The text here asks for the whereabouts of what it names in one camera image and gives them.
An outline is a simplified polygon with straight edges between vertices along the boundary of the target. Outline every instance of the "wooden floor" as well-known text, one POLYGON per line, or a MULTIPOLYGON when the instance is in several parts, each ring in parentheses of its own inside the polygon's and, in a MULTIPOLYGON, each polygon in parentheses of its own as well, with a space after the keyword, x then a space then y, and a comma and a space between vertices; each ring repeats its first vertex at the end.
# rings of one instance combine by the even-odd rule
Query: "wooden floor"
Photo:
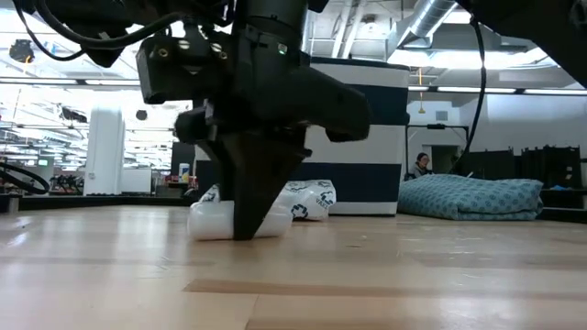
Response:
POLYGON ((333 218, 193 243, 186 213, 0 217, 0 328, 587 329, 586 225, 333 218))

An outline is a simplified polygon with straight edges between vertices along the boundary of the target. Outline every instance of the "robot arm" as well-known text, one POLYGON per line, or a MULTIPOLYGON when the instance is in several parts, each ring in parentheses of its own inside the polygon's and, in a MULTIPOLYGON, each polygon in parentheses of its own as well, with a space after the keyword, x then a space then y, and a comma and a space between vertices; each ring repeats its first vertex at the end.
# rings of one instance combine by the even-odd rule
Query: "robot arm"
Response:
MULTIPOLYGON (((220 198, 234 201, 235 239, 253 238, 310 156, 308 126, 324 127, 333 142, 369 135, 365 97, 310 68, 300 51, 306 11, 321 12, 327 0, 13 1, 17 9, 39 12, 105 67, 127 44, 145 39, 137 54, 144 101, 193 100, 194 110, 178 117, 176 134, 215 163, 220 198), (164 32, 176 20, 183 22, 183 38, 164 32), (132 24, 145 27, 129 35, 132 24), (215 30, 229 24, 230 34, 215 30)), ((532 39, 587 85, 584 0, 458 2, 498 33, 532 39)))

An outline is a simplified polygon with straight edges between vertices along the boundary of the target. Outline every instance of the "blue cushion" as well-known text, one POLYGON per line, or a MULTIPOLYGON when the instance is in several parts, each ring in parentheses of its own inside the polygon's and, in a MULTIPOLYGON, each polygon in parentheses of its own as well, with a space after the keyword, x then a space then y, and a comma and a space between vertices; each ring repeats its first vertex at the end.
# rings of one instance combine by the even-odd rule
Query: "blue cushion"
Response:
POLYGON ((533 220, 542 211, 541 189, 535 180, 426 175, 400 185, 398 210, 453 220, 533 220))

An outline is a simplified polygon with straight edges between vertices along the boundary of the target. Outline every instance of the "black cable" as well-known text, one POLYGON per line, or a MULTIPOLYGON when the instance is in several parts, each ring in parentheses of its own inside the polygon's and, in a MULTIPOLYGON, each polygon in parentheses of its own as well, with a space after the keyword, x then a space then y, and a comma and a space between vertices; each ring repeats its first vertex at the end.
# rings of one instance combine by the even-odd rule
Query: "black cable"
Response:
POLYGON ((47 7, 45 0, 36 0, 35 7, 39 12, 39 15, 45 23, 53 28, 57 33, 64 36, 66 39, 78 43, 86 48, 94 50, 120 50, 128 45, 132 45, 139 42, 165 28, 170 24, 180 20, 183 15, 179 13, 171 13, 165 15, 158 20, 150 23, 149 25, 133 32, 124 37, 111 38, 111 39, 98 39, 98 38, 87 38, 78 33, 75 33, 65 27, 57 17, 55 17, 47 7))
POLYGON ((28 27, 27 19, 25 18, 24 13, 22 12, 22 6, 20 5, 20 0, 12 0, 12 3, 15 5, 15 9, 17 10, 18 18, 20 18, 20 21, 25 26, 25 30, 27 31, 28 36, 33 40, 35 45, 37 45, 37 47, 40 49, 40 51, 43 52, 43 54, 49 56, 50 58, 52 58, 56 61, 73 61, 73 60, 75 60, 85 54, 85 50, 77 51, 77 52, 73 53, 72 55, 65 56, 65 57, 56 56, 53 53, 51 53, 48 49, 45 48, 45 46, 43 46, 43 44, 37 39, 37 36, 35 36, 35 33, 28 27))
POLYGON ((6 173, 4 170, 0 170, 0 179, 4 180, 5 182, 9 182, 14 184, 16 187, 24 190, 25 192, 34 193, 34 194, 45 194, 49 192, 49 184, 45 181, 45 179, 39 177, 37 174, 33 172, 29 172, 28 170, 20 169, 16 166, 12 166, 10 164, 6 164, 5 162, 0 162, 0 169, 6 169, 10 171, 15 171, 21 174, 25 174, 29 178, 33 179, 34 181, 40 183, 43 186, 43 189, 35 188, 29 183, 21 181, 14 176, 6 173))
POLYGON ((455 163, 452 164, 450 173, 454 172, 454 170, 457 168, 457 165, 469 154, 471 150, 471 144, 473 139, 475 138, 475 131, 477 131, 477 124, 479 123, 479 117, 481 116, 481 111, 483 108, 483 99, 485 98, 485 87, 487 86, 487 69, 485 68, 485 46, 483 44, 481 24, 477 19, 472 18, 471 25, 475 29, 475 36, 477 37, 477 43, 479 44, 479 56, 481 57, 481 90, 479 91, 479 101, 477 102, 475 117, 473 118, 473 123, 471 125, 471 133, 469 134, 469 140, 467 140, 465 150, 460 154, 457 161, 455 161, 455 163))

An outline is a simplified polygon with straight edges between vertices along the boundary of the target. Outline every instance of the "recycling symbol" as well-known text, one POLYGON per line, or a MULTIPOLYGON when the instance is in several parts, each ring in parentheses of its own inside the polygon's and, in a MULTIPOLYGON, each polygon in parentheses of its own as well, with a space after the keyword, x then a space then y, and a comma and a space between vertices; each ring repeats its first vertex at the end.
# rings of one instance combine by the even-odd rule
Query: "recycling symbol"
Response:
POLYGON ((330 188, 331 184, 328 181, 319 181, 317 183, 318 186, 322 187, 322 188, 330 188))
POLYGON ((333 193, 332 192, 322 192, 320 193, 320 199, 327 205, 332 205, 334 203, 333 200, 333 193))
POLYGON ((289 182, 285 186, 285 190, 290 191, 292 193, 297 193, 307 188, 307 184, 305 182, 289 182))
POLYGON ((209 192, 206 195, 204 195, 204 197, 202 197, 202 202, 213 202, 215 198, 216 198, 216 193, 209 192))
POLYGON ((306 218, 308 217, 308 209, 301 204, 295 205, 292 207, 292 215, 293 218, 306 218))

